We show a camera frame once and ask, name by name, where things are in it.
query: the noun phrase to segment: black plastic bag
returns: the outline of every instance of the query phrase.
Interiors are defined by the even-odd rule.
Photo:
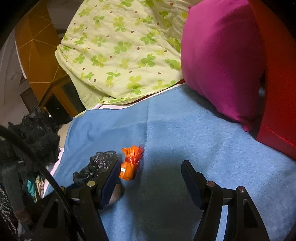
[[[117,161],[115,151],[97,152],[89,159],[89,164],[80,172],[73,173],[74,183],[81,187],[105,172],[113,161]]]

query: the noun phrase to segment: metal screw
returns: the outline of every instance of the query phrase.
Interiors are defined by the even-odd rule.
[[[213,181],[208,181],[208,182],[207,182],[207,185],[208,185],[209,187],[214,187],[214,186],[216,185],[216,183],[214,183]]]
[[[238,188],[241,192],[244,192],[246,190],[245,187],[243,187],[243,186],[239,186]]]
[[[89,182],[87,183],[87,185],[88,185],[89,187],[93,187],[95,184],[96,184],[95,181],[89,181]]]

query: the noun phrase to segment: bed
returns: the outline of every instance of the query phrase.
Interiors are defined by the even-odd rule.
[[[128,108],[88,110],[75,118],[54,178],[69,186],[73,172],[97,151],[115,150],[123,161],[121,148],[133,144],[145,148],[141,169],[133,181],[123,181],[123,198],[101,211],[111,241],[193,239],[202,212],[182,179],[186,159],[221,187],[245,186],[270,240],[284,240],[295,223],[295,161],[257,142],[186,84]],[[223,208],[218,241],[226,216]]]

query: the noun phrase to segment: black cable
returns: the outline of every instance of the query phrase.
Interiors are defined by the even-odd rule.
[[[5,139],[11,141],[13,144],[15,144],[20,150],[22,150],[32,161],[32,163],[38,168],[40,173],[48,180],[56,194],[58,195],[59,199],[61,200],[63,206],[65,207],[65,210],[67,214],[70,216],[73,224],[76,227],[77,232],[79,233],[80,237],[83,239],[83,241],[86,241],[86,236],[84,232],[82,231],[81,227],[79,226],[76,217],[73,213],[73,210],[71,209],[64,193],[62,192],[60,186],[56,182],[56,180],[52,177],[52,175],[49,173],[49,171],[45,168],[43,163],[39,160],[38,156],[27,146],[26,143],[24,143],[15,133],[8,130],[4,126],[0,125],[0,136],[4,137]]]

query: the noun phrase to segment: light green blanket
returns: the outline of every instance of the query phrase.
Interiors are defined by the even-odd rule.
[[[55,53],[85,107],[130,103],[182,79],[181,36],[189,5],[85,0]]]

